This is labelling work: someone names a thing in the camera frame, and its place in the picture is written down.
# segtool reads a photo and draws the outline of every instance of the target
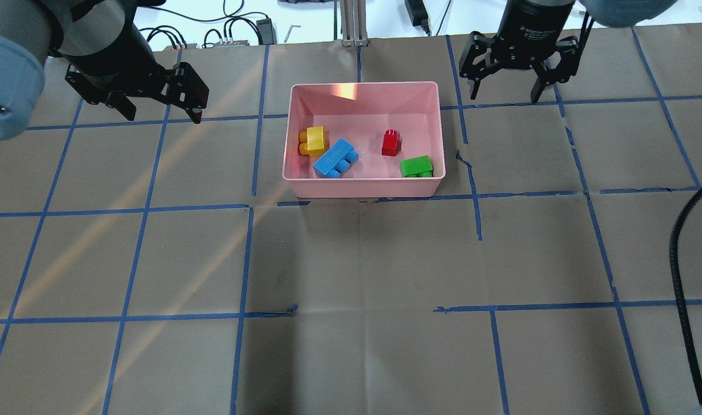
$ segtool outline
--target green block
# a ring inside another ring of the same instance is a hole
[[[415,157],[399,162],[403,177],[433,177],[433,165],[428,156]]]

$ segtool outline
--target grid square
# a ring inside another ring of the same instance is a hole
[[[16,317],[121,315],[140,213],[46,218]]]
[[[29,126],[71,126],[81,98],[64,80],[68,66],[69,62],[63,58],[46,59],[43,66],[46,81]]]
[[[210,88],[203,118],[255,116],[259,113],[264,47],[184,50],[182,61],[190,63]],[[180,108],[172,107],[169,118],[181,120],[188,116]]]
[[[493,103],[529,103],[530,90],[538,79],[534,71],[509,71],[501,70],[496,74],[491,74],[482,80],[480,91],[476,100],[470,100],[470,87],[467,79],[459,78],[459,58],[461,58],[464,48],[467,47],[469,35],[451,36],[451,48],[454,51],[454,62],[456,63],[456,81],[461,92],[461,99],[464,105],[479,105]],[[556,101],[553,89],[549,88],[541,95],[540,102]]]
[[[567,36],[579,37],[579,31],[564,31],[559,39]],[[551,58],[551,66],[557,64],[555,55]],[[629,28],[593,29],[581,58],[579,73],[569,82],[559,84],[558,91],[564,100],[656,97]]]
[[[248,208],[149,214],[128,314],[238,312]]]
[[[170,124],[152,206],[251,202],[256,120]]]
[[[471,200],[361,204],[367,309],[487,304]]]
[[[635,32],[664,97],[702,95],[702,23],[636,27]]]
[[[295,84],[356,82],[356,48],[341,41],[278,44],[269,49],[264,114],[287,114]]]
[[[488,313],[367,315],[369,413],[502,413]]]
[[[625,322],[651,413],[674,415],[697,408],[676,307],[626,308]],[[702,372],[702,305],[689,307]]]
[[[612,301],[583,196],[482,199],[480,205],[480,266],[492,304]]]
[[[594,195],[594,210],[621,300],[674,298],[668,242],[690,192]],[[702,204],[685,223],[678,258],[685,295],[702,299]]]
[[[643,413],[614,309],[498,312],[509,411]]]
[[[282,178],[287,118],[270,118],[262,122],[261,156],[256,177],[257,205],[275,206],[277,202],[297,200],[292,188]]]
[[[357,200],[258,207],[246,309],[359,310],[358,210]]]
[[[462,136],[459,111],[441,111],[441,126],[446,176],[436,189],[436,195],[471,194],[469,168],[456,158],[456,152],[467,147]]]
[[[171,69],[177,61],[177,52],[170,50],[164,52],[154,52],[154,58],[156,58],[156,63],[160,64],[166,69]],[[167,110],[167,106],[163,103],[151,98],[133,97],[128,99],[131,100],[133,105],[135,105],[137,108],[135,111],[135,121],[164,120],[164,111]],[[180,108],[173,106],[171,111],[183,113]],[[100,103],[99,105],[90,105],[85,102],[82,105],[80,117],[77,119],[77,124],[79,125],[128,122],[129,121],[126,120],[118,111],[114,110],[113,108],[108,108],[104,103]]]
[[[356,313],[251,318],[237,413],[364,413],[364,323]]]
[[[229,413],[237,326],[237,320],[127,323],[108,413]]]
[[[590,189],[694,184],[660,103],[570,105],[567,121]]]
[[[666,105],[686,155],[702,184],[702,100],[668,101]]]
[[[11,326],[0,359],[0,415],[101,413],[117,335],[118,323]]]
[[[161,126],[76,129],[50,210],[142,208]]]
[[[8,318],[39,218],[0,218],[0,318]]]
[[[465,110],[477,191],[581,190],[564,121],[555,105]]]
[[[0,212],[43,210],[67,132],[26,131],[0,141]]]
[[[441,105],[458,105],[446,38],[418,37],[415,47],[409,47],[409,42],[375,39],[362,47],[361,81],[433,81],[438,84]]]

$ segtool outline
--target black cable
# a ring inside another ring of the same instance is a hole
[[[207,47],[208,45],[208,35],[211,34],[211,32],[215,32],[217,34],[217,37],[220,39],[220,43],[222,43],[222,36],[220,35],[220,32],[217,31],[217,29],[210,29],[209,31],[206,32],[205,37],[203,37],[203,49]]]
[[[180,32],[174,26],[169,26],[169,24],[162,24],[161,26],[156,26],[155,29],[161,29],[162,27],[166,27],[167,29],[172,29],[173,31],[175,31],[177,33],[177,35],[179,36],[179,39],[182,40],[182,44],[184,45],[185,49],[187,49],[187,41],[184,39],[182,32]]]
[[[261,34],[259,33],[259,28],[256,27],[256,24],[254,24],[253,21],[248,20],[245,17],[240,17],[240,16],[233,16],[229,20],[226,20],[224,25],[222,26],[222,34],[225,35],[228,39],[233,39],[233,23],[236,21],[245,21],[246,24],[248,24],[249,27],[251,27],[252,31],[256,34],[256,38],[259,39],[259,44],[264,44],[261,39]]]
[[[167,13],[172,13],[173,15],[177,15],[177,16],[179,16],[179,17],[186,18],[187,20],[197,21],[197,22],[199,22],[199,23],[214,23],[214,22],[216,22],[216,21],[222,21],[222,19],[225,19],[225,18],[229,18],[229,17],[230,17],[230,16],[222,16],[222,17],[219,17],[219,18],[201,19],[201,18],[194,18],[194,17],[190,17],[190,16],[185,16],[185,15],[183,15],[182,13],[177,13],[177,12],[174,12],[174,11],[171,11],[171,10],[162,9],[161,7],[146,6],[146,8],[152,9],[152,10],[159,10],[159,11],[167,12]]]
[[[446,10],[443,12],[443,17],[441,17],[441,24],[438,25],[438,31],[436,31],[436,36],[440,34],[441,27],[443,27],[443,21],[446,20],[446,15],[448,14],[448,8],[451,7],[451,0],[448,0],[448,5],[446,5]]]
[[[235,15],[235,16],[231,16],[231,17],[244,17],[244,16],[248,16],[248,15],[262,15],[262,16],[264,16],[264,18],[269,18],[269,15],[267,15],[264,12],[247,12],[247,13],[243,13],[243,14]]]
[[[238,13],[239,11],[242,10],[242,8],[243,8],[243,2],[244,2],[244,0],[241,0],[241,5],[238,6],[238,8],[236,9],[236,11],[234,11],[234,12],[231,13],[231,14],[228,14],[228,13],[225,12],[225,0],[222,0],[222,13],[223,13],[226,17],[235,16],[236,13]]]
[[[692,199],[689,199],[684,209],[681,210],[671,230],[671,238],[669,239],[669,265],[671,266],[671,280],[673,281],[674,296],[676,297],[678,321],[681,324],[681,334],[684,336],[686,359],[689,360],[689,370],[692,373],[692,382],[694,383],[694,390],[697,393],[699,405],[702,405],[702,374],[699,371],[699,361],[697,360],[697,352],[694,349],[694,338],[692,337],[692,328],[689,323],[689,312],[686,310],[684,289],[681,286],[681,275],[680,271],[678,271],[678,237],[680,236],[681,228],[684,226],[686,217],[701,198],[702,188],[692,196]]]
[[[149,33],[148,37],[146,37],[146,42],[149,40],[153,39],[155,35],[158,35],[159,33],[163,33],[169,37],[169,42],[172,43],[172,49],[180,49],[177,47],[177,35],[175,35],[172,32],[169,31],[162,31],[162,29],[156,29],[155,27],[145,27],[144,29],[139,29],[138,31],[143,32],[143,31],[151,31]]]

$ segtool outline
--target pink plastic bin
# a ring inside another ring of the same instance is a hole
[[[340,179],[317,177],[317,158],[297,151],[298,134],[323,126],[330,145],[343,137],[359,160]],[[396,157],[383,156],[384,132],[399,132]],[[404,178],[401,160],[429,155],[433,177]],[[282,178],[298,197],[429,197],[446,176],[438,84],[364,82],[292,87]]]

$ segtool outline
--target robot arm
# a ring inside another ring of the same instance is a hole
[[[209,90],[187,62],[165,69],[133,25],[139,5],[164,0],[0,0],[0,139],[26,129],[43,89],[47,55],[71,65],[85,101],[135,118],[128,97],[150,97],[200,123]]]
[[[469,79],[470,98],[477,98],[482,79],[500,69],[533,69],[538,79],[530,92],[537,103],[547,86],[563,84],[579,69],[594,21],[610,27],[630,27],[663,13],[676,0],[580,0],[587,10],[580,37],[558,37],[575,0],[507,0],[497,34],[469,34],[459,59],[459,76]],[[546,60],[558,52],[561,60],[549,68]]]

